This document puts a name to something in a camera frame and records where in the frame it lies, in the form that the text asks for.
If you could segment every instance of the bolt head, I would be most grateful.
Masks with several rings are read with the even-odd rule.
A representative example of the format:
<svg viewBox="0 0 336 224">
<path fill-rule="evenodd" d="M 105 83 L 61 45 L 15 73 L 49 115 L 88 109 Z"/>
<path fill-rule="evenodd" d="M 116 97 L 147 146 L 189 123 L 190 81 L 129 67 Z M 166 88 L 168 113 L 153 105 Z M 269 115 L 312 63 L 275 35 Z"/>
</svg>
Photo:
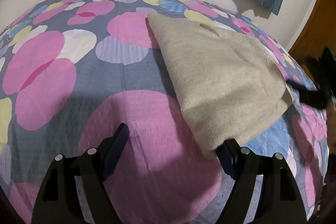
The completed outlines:
<svg viewBox="0 0 336 224">
<path fill-rule="evenodd" d="M 90 149 L 87 151 L 87 153 L 88 153 L 89 155 L 93 155 L 93 154 L 95 154 L 96 152 L 97 152 L 97 149 L 94 148 L 94 147 L 90 148 Z"/>
<path fill-rule="evenodd" d="M 240 149 L 240 151 L 241 151 L 241 153 L 243 153 L 245 155 L 247 155 L 247 154 L 249 154 L 251 152 L 251 150 L 249 148 L 247 148 L 247 147 L 242 147 Z"/>
<path fill-rule="evenodd" d="M 60 161 L 61 159 L 63 159 L 63 156 L 61 154 L 55 156 L 56 161 Z"/>
<path fill-rule="evenodd" d="M 275 157 L 278 159 L 278 160 L 282 160 L 284 157 L 281 153 L 275 153 Z"/>
</svg>

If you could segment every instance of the bed sheet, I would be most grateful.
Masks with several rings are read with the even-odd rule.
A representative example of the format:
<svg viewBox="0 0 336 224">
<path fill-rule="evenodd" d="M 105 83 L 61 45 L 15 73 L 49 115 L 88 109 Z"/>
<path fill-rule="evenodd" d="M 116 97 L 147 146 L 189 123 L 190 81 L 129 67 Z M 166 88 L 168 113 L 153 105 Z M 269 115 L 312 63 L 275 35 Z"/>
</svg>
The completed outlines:
<svg viewBox="0 0 336 224">
<path fill-rule="evenodd" d="M 313 89 L 298 64 L 256 23 L 199 0 L 46 0 L 0 36 L 0 185 L 30 223 L 56 154 L 77 156 L 124 122 L 130 139 L 104 182 L 123 223 L 215 223 L 234 181 L 205 159 L 181 115 L 149 13 L 200 21 L 259 38 L 286 79 Z M 246 144 L 280 152 L 309 217 L 327 168 L 326 114 L 294 103 Z M 258 177 L 248 223 L 258 205 Z M 86 221 L 93 223 L 76 179 Z"/>
</svg>

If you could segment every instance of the wooden door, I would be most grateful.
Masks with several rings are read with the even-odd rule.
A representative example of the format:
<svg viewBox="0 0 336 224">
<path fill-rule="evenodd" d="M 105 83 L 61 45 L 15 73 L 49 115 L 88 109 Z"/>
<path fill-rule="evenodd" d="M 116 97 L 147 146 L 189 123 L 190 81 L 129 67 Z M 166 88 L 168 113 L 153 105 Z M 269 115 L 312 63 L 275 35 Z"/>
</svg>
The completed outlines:
<svg viewBox="0 0 336 224">
<path fill-rule="evenodd" d="M 301 65 L 307 56 L 320 57 L 325 47 L 336 53 L 336 0 L 316 0 L 289 54 Z"/>
</svg>

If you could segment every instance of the folded towel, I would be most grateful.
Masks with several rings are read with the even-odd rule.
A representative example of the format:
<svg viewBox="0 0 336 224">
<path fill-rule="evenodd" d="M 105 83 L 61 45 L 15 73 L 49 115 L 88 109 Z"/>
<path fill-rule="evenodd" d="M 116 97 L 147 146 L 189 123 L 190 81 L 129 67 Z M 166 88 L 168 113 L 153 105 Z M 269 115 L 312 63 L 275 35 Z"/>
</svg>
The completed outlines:
<svg viewBox="0 0 336 224">
<path fill-rule="evenodd" d="M 244 145 L 291 105 L 281 72 L 257 38 L 160 14 L 148 21 L 205 156 L 227 139 Z"/>
</svg>

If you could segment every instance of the black object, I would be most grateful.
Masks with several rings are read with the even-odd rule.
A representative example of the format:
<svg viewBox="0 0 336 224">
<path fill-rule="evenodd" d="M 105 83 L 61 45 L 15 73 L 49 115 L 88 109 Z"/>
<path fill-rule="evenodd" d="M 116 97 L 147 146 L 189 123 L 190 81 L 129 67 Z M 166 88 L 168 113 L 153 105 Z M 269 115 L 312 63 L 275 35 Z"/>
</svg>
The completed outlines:
<svg viewBox="0 0 336 224">
<path fill-rule="evenodd" d="M 115 134 L 104 139 L 97 149 L 90 148 L 83 155 L 72 158 L 56 155 L 38 192 L 31 224 L 88 224 L 81 211 L 74 176 L 82 178 L 95 224 L 122 224 L 102 182 L 113 174 L 128 137 L 128 127 L 122 123 Z M 223 170 L 235 179 L 231 195 L 216 224 L 243 224 L 257 175 L 263 175 L 263 184 L 251 224 L 307 224 L 300 191 L 280 153 L 275 153 L 273 157 L 256 155 L 231 139 L 225 141 L 216 154 Z M 9 216 L 6 213 L 3 218 L 1 215 L 1 220 L 5 220 L 2 223 L 23 223 L 21 219 L 16 221 L 12 207 L 7 209 L 14 216 L 6 218 Z M 331 216 L 330 211 L 326 212 L 326 216 Z M 329 223 L 321 222 L 322 219 L 327 218 L 314 218 L 309 224 Z"/>
<path fill-rule="evenodd" d="M 299 188 L 283 155 L 260 156 L 227 140 L 216 150 L 225 172 L 236 179 L 231 195 L 216 224 L 243 224 L 257 175 L 263 175 L 255 224 L 307 223 Z"/>
<path fill-rule="evenodd" d="M 10 201 L 6 197 L 4 191 L 0 187 L 0 223 L 26 224 L 17 214 Z"/>
<path fill-rule="evenodd" d="M 320 211 L 309 219 L 309 224 L 334 224 L 336 222 L 336 155 L 334 154 L 329 155 L 324 182 Z"/>
<path fill-rule="evenodd" d="M 102 181 L 113 174 L 128 136 L 128 127 L 122 123 L 114 135 L 104 139 L 97 149 L 90 148 L 83 155 L 72 158 L 57 155 L 41 184 L 31 224 L 88 224 L 79 204 L 74 176 L 82 177 L 95 223 L 121 224 Z"/>
<path fill-rule="evenodd" d="M 331 96 L 336 93 L 336 58 L 326 47 L 322 57 L 308 57 L 304 63 L 318 84 L 317 90 L 308 90 L 293 80 L 287 80 L 286 83 L 299 92 L 300 103 L 325 109 Z"/>
</svg>

